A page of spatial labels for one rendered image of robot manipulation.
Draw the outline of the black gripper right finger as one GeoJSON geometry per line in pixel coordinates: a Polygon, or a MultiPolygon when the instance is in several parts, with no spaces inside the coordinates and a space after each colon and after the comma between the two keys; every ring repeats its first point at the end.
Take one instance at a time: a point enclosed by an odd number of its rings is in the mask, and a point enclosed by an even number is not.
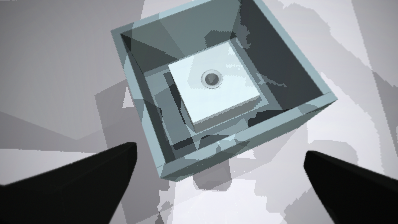
{"type": "Polygon", "coordinates": [[[398,224],[398,180],[312,150],[304,170],[334,224],[398,224]]]}

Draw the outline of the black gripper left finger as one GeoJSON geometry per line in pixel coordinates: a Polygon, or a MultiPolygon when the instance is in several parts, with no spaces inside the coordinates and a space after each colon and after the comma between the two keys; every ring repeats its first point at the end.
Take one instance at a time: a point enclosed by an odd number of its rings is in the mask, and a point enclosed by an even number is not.
{"type": "Polygon", "coordinates": [[[0,224],[109,224],[137,162],[127,142],[0,185],[0,224]]]}

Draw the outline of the white square plate with hole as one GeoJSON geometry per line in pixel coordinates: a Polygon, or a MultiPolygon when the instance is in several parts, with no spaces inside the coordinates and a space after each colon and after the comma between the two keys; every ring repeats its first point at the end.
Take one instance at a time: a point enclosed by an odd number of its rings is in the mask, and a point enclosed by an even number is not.
{"type": "Polygon", "coordinates": [[[168,67],[196,133],[252,110],[260,95],[228,42],[168,67]]]}

